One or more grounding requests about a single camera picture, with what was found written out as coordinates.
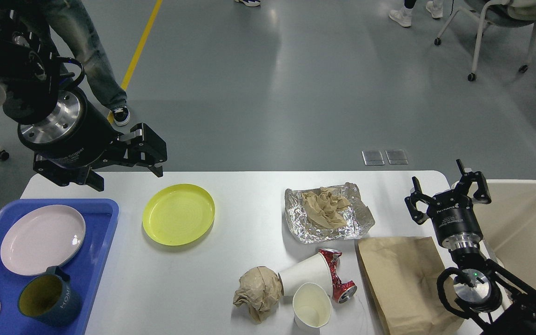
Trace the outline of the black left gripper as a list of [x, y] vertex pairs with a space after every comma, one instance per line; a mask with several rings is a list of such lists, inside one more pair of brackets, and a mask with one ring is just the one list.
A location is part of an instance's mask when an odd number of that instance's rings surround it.
[[104, 191], [104, 178], [88, 166], [104, 151], [106, 166], [145, 167], [157, 177], [168, 159], [166, 142], [149, 125], [138, 123], [127, 134], [116, 131], [80, 88], [60, 91], [51, 114], [19, 125], [18, 136], [38, 154], [33, 170], [60, 187], [74, 183]]

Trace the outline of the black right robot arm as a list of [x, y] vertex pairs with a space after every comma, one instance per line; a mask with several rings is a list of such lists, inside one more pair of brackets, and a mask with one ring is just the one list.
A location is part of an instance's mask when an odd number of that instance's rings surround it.
[[445, 310], [473, 320], [483, 335], [536, 335], [536, 289], [481, 252], [484, 235], [474, 205], [492, 201], [486, 178], [460, 159], [456, 163], [461, 176], [454, 188], [429, 196], [412, 177], [405, 198], [411, 218], [418, 225], [432, 221], [438, 245], [455, 263], [437, 278], [438, 298]]

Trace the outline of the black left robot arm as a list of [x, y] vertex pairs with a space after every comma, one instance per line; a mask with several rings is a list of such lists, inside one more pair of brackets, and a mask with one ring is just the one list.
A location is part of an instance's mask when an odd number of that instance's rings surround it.
[[144, 166], [162, 177], [166, 143], [144, 123], [116, 131], [79, 84], [84, 66], [55, 55], [12, 11], [0, 9], [0, 106], [18, 123], [33, 169], [54, 184], [104, 190], [106, 166]]

